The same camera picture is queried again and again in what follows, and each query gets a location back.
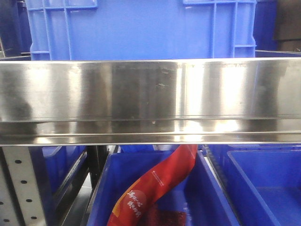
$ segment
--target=plastic crate wall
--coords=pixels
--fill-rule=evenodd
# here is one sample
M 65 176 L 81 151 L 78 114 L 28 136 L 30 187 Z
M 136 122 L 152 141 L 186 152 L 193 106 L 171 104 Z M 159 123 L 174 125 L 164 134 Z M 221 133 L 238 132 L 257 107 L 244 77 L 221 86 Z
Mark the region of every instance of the plastic crate wall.
M 33 60 L 254 57 L 256 0 L 27 0 Z

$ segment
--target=red packaging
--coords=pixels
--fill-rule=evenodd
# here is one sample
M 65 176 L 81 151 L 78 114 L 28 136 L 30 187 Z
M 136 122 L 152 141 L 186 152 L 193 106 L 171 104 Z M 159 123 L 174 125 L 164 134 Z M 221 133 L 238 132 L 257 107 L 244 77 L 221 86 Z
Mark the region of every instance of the red packaging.
M 180 145 L 167 159 L 147 171 L 119 198 L 107 226 L 136 226 L 159 198 L 189 175 L 196 155 L 197 145 Z

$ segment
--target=blue plastic crate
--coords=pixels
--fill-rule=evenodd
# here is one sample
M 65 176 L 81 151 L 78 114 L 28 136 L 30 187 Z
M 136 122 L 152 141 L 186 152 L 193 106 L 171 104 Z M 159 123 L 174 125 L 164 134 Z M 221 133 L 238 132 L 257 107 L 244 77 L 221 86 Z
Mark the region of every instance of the blue plastic crate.
M 257 0 L 254 22 L 254 38 L 259 50 L 277 50 L 274 40 L 277 0 Z
M 110 155 L 87 225 L 106 225 L 119 197 L 140 176 L 166 159 L 170 153 L 165 151 Z M 201 152 L 198 152 L 196 165 L 190 175 L 158 200 L 157 204 L 162 210 L 186 212 L 187 226 L 239 225 Z
M 301 151 L 228 155 L 228 193 L 243 225 L 301 225 Z
M 68 173 L 66 147 L 43 147 L 42 151 L 46 162 L 51 191 L 54 193 Z
M 254 57 L 256 0 L 27 0 L 33 60 Z
M 215 166 L 223 171 L 226 170 L 228 151 L 248 151 L 248 150 L 301 150 L 300 144 L 247 144 L 247 145 L 208 145 L 210 158 Z
M 83 153 L 85 146 L 43 147 L 43 155 L 51 185 L 51 191 L 57 191 L 67 176 L 71 166 Z
M 122 153 L 174 151 L 179 145 L 120 145 Z

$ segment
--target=shelf lip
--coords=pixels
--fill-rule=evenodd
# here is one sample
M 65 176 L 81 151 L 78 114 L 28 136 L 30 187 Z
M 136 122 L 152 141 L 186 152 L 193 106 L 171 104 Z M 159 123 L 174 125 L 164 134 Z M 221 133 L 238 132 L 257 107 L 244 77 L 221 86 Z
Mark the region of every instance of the shelf lip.
M 301 141 L 301 58 L 0 62 L 0 145 Z

